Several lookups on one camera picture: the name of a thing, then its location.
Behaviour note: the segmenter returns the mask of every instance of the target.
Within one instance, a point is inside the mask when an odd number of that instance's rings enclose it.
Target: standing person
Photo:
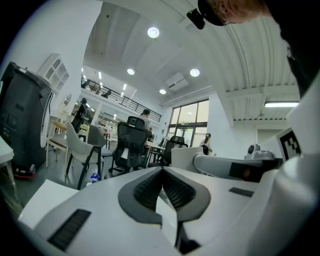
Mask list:
[[[144,127],[149,131],[150,127],[151,127],[151,122],[148,119],[148,117],[150,116],[150,110],[149,109],[145,109],[143,110],[142,114],[140,116],[138,116],[139,118],[141,118],[144,121]]]
[[[272,17],[288,44],[287,59],[303,97],[320,69],[318,0],[198,0],[198,8],[216,26]]]
[[[87,103],[87,99],[83,98],[81,100],[81,106],[79,107],[79,110],[76,112],[75,117],[71,123],[76,133],[80,131],[80,126],[83,123],[85,112],[88,108],[86,103]]]
[[[209,152],[212,152],[210,143],[211,143],[211,134],[207,133],[205,135],[205,139],[203,139],[199,145],[200,147],[203,147],[203,153],[207,156],[209,155]]]

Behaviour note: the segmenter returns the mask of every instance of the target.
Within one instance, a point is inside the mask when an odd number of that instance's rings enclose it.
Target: white paper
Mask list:
[[[128,159],[128,153],[129,153],[129,150],[127,148],[125,148],[123,150],[123,153],[121,155],[121,158],[124,158],[124,159]]]

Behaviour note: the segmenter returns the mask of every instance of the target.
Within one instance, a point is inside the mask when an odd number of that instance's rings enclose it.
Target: black hair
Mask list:
[[[211,134],[210,134],[210,133],[207,133],[207,134],[205,135],[205,139],[204,139],[204,143],[205,143],[205,144],[208,142],[208,140],[209,140],[210,137],[211,137]]]
[[[147,116],[147,115],[149,115],[150,114],[150,110],[149,109],[144,109],[143,110],[143,112],[142,112],[142,115],[145,115],[145,116]]]

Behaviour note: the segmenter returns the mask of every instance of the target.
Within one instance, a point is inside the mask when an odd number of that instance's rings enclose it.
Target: metal railing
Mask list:
[[[97,95],[100,95],[106,99],[109,99],[115,103],[118,103],[130,110],[133,110],[135,112],[137,112],[138,115],[140,115],[144,109],[149,109],[141,104],[139,104],[138,102],[135,102],[134,100],[126,97],[126,96],[122,96],[121,94],[117,93],[114,90],[111,90],[105,86],[101,87],[100,84],[91,81],[91,80],[85,80],[83,77],[81,78],[81,88],[86,89],[90,92],[93,92]],[[160,122],[162,115],[158,114],[157,112],[154,112],[150,109],[150,115],[149,118],[156,121],[156,122]]]

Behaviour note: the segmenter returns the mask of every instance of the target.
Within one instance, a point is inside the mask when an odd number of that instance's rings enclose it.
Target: balcony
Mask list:
[[[140,115],[144,111],[144,109],[149,109],[139,104],[138,102],[135,102],[134,100],[117,93],[114,90],[111,90],[105,86],[101,87],[100,84],[94,81],[91,81],[89,79],[86,81],[84,78],[81,78],[81,88],[88,90],[92,93],[95,93],[97,95],[100,95],[106,99],[109,99],[114,103],[120,104],[130,110],[133,110],[138,115]],[[152,119],[153,121],[156,121],[159,123],[161,119],[161,115],[150,109],[149,119]]]

